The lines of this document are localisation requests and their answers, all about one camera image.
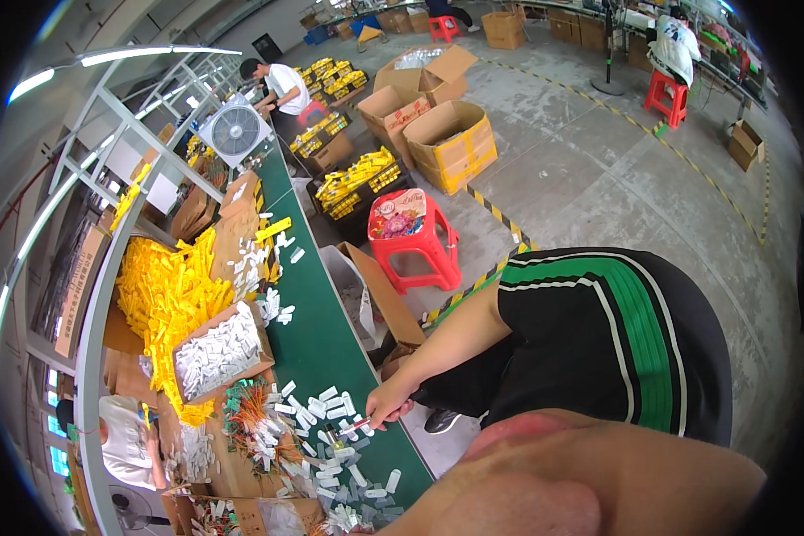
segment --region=black hair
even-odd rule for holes
[[[256,68],[259,67],[259,64],[262,63],[256,58],[248,58],[244,60],[241,64],[241,67],[238,68],[241,76],[244,80],[253,80],[253,73],[256,71]]]
[[[56,403],[56,422],[60,430],[68,434],[68,425],[75,423],[75,402],[63,399]]]

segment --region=red pen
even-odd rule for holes
[[[351,434],[355,430],[360,430],[361,428],[363,428],[367,424],[369,424],[369,417],[366,417],[365,419],[361,419],[361,420],[357,421],[356,423],[352,424],[351,426],[348,426],[347,428],[343,428],[343,430],[339,431],[339,434],[341,436],[346,435],[346,434]]]

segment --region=hand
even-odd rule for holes
[[[394,422],[414,408],[414,401],[408,399],[419,385],[409,385],[399,373],[373,389],[366,399],[366,413],[369,427],[373,430],[386,430],[384,421]]]

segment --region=white hoodie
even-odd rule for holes
[[[685,79],[690,88],[694,82],[694,64],[700,59],[697,37],[684,21],[663,15],[658,17],[657,38],[646,53],[655,69],[672,76],[670,68]]]

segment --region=white t-shirt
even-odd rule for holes
[[[291,116],[300,115],[310,104],[310,92],[307,90],[307,84],[303,83],[301,75],[288,65],[272,63],[270,72],[265,77],[265,83],[269,90],[277,93],[278,99],[282,99],[295,86],[301,90],[301,94],[280,106],[282,113],[288,113]]]
[[[157,489],[151,477],[151,458],[143,441],[146,423],[137,414],[137,399],[103,396],[98,400],[98,415],[107,423],[107,442],[101,446],[101,451],[110,474],[131,486]]]

